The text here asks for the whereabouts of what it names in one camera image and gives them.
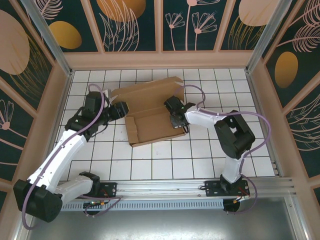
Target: flower illustration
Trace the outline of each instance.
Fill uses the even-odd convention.
[[[216,4],[220,0],[186,0],[189,6]]]
[[[186,0],[186,3],[189,5],[188,13],[186,15],[186,28],[185,28],[185,50],[188,51],[188,30],[189,30],[189,16],[191,7],[197,5],[210,5],[217,4],[220,0]]]
[[[11,122],[12,116],[14,114],[14,109],[15,109],[15,105],[12,102],[8,101],[8,103],[6,105],[4,100],[2,100],[2,99],[0,100],[0,130],[5,130],[5,131],[9,130],[9,131],[13,132],[14,134],[26,139],[27,138],[26,136],[14,131],[10,128],[10,122]],[[19,149],[19,150],[24,149],[23,147],[15,145],[15,144],[8,142],[8,141],[1,139],[1,138],[0,138],[0,142],[7,144],[11,147],[14,147],[16,149]]]
[[[0,100],[0,129],[8,130],[10,129],[10,121],[12,115],[14,114],[15,105],[8,101],[7,107],[4,100]]]
[[[174,36],[172,33],[172,29],[183,27],[186,23],[185,23],[185,21],[183,21],[183,17],[181,16],[181,13],[179,13],[179,14],[173,13],[172,16],[171,16],[171,13],[167,13],[165,15],[165,19],[166,19],[166,22],[168,23],[169,28],[170,28],[172,46],[173,46],[173,50],[175,51],[176,48],[175,48]]]
[[[192,24],[195,32],[194,50],[197,50],[198,34],[210,33],[217,30],[215,14],[203,13],[199,18],[199,12],[192,14]]]

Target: metal base plate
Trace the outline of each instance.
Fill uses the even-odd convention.
[[[243,190],[246,194],[250,195],[248,182],[246,180],[241,180],[237,187],[232,189],[230,193],[226,193],[220,185],[220,180],[214,180],[214,181],[205,181],[204,182],[204,189],[205,194],[207,197],[230,197],[234,196],[235,198],[237,196],[241,196],[244,193],[241,191]]]

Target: cardboard box lid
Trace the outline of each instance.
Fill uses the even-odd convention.
[[[164,102],[181,87],[183,80],[169,77],[162,80],[115,89],[112,101],[126,102],[129,113],[124,118],[128,141],[132,147],[155,143],[185,135],[182,128],[173,128]],[[182,87],[176,96],[184,100]]]
[[[112,102],[126,102],[129,107],[127,117],[134,117],[135,114],[143,111],[165,108],[165,101],[181,87],[179,83],[183,83],[183,80],[174,76],[115,89],[111,93],[111,97],[115,97]],[[184,100],[184,92],[182,87],[176,94],[182,101]]]

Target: leaf illustration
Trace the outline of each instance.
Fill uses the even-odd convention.
[[[109,17],[100,17],[104,24],[103,45],[107,52],[135,51],[139,44],[139,26],[135,13],[122,1],[121,8],[115,0],[101,1]]]
[[[303,21],[310,27],[320,24],[320,0],[309,0],[304,9]]]
[[[35,3],[44,19],[53,20],[60,13],[62,0],[35,0]]]
[[[287,120],[300,151],[320,148],[320,94],[309,104],[293,109]]]
[[[291,41],[296,52],[311,53],[320,43],[320,25],[301,27]]]

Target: cardboard flap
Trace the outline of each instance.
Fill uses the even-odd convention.
[[[128,135],[128,141],[130,144],[139,143],[138,130],[135,123],[135,119],[132,116],[124,117],[126,134]]]
[[[126,102],[129,108],[128,117],[135,114],[164,108],[165,101],[172,97],[183,81],[178,77],[169,77],[162,80],[141,83],[114,90],[111,95],[116,96],[113,103]],[[184,90],[181,89],[176,96],[184,100]]]
[[[123,95],[123,94],[127,94],[127,93],[132,93],[135,91],[140,91],[141,89],[154,88],[154,87],[162,85],[162,84],[168,84],[168,83],[174,83],[174,82],[183,83],[184,81],[181,80],[181,78],[179,78],[177,76],[172,76],[172,77],[168,77],[168,78],[161,79],[161,80],[148,81],[148,82],[145,82],[142,84],[136,84],[136,85],[132,85],[132,86],[127,86],[127,87],[115,89],[112,91],[111,97],[115,97],[115,96],[119,96],[119,95]]]

